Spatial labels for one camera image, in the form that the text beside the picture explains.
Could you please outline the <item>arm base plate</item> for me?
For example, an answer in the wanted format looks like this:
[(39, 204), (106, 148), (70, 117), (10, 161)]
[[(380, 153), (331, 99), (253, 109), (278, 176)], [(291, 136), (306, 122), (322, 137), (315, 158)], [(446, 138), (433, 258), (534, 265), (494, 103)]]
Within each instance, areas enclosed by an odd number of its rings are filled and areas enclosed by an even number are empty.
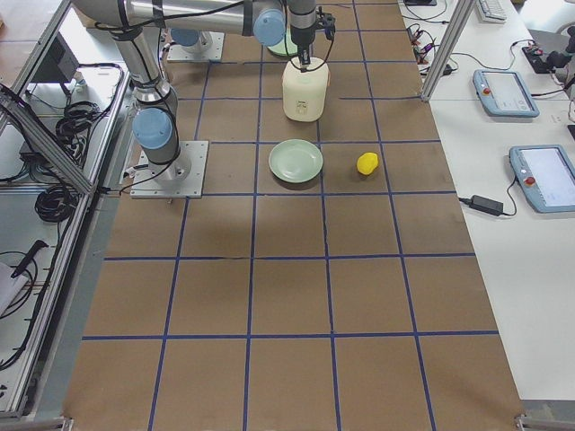
[(170, 29), (172, 44), (167, 61), (170, 63), (220, 62), (225, 34), (213, 31)]
[(208, 159), (208, 141), (181, 141), (180, 155), (166, 171), (150, 163), (144, 151), (139, 162), (147, 167), (138, 170), (129, 190), (132, 198), (201, 198)]

